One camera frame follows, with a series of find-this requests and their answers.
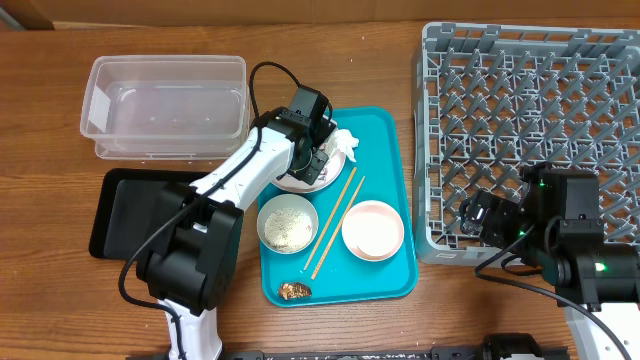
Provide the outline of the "white tissue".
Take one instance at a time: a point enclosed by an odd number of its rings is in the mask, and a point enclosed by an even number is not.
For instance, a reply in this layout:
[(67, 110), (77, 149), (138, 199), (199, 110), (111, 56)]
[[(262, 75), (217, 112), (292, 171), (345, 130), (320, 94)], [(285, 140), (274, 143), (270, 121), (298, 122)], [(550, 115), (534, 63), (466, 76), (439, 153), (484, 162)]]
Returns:
[(345, 155), (355, 163), (355, 149), (359, 146), (359, 139), (354, 137), (348, 129), (337, 129), (332, 132), (326, 142), (325, 152), (329, 157), (336, 152)]

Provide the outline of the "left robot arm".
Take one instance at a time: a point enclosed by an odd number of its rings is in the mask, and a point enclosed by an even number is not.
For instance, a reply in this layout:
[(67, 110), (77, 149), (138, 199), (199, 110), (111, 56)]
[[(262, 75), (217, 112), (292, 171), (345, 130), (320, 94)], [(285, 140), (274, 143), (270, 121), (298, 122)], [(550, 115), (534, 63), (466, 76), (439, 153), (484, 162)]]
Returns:
[(285, 175), (313, 184), (328, 161), (331, 106), (301, 85), (287, 107), (257, 116), (246, 142), (214, 172), (189, 185), (169, 183), (151, 210), (136, 269), (170, 330), (170, 359), (216, 359), (215, 309), (235, 271), (246, 209)]

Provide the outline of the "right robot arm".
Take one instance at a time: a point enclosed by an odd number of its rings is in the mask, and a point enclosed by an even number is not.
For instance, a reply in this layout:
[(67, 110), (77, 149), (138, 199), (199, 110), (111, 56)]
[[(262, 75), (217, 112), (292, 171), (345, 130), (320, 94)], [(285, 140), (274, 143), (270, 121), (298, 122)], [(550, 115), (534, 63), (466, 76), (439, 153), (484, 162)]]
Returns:
[(499, 250), (475, 276), (555, 300), (581, 357), (638, 358), (639, 254), (606, 242), (598, 177), (548, 162), (519, 177), (518, 202), (479, 190), (460, 205), (461, 231)]

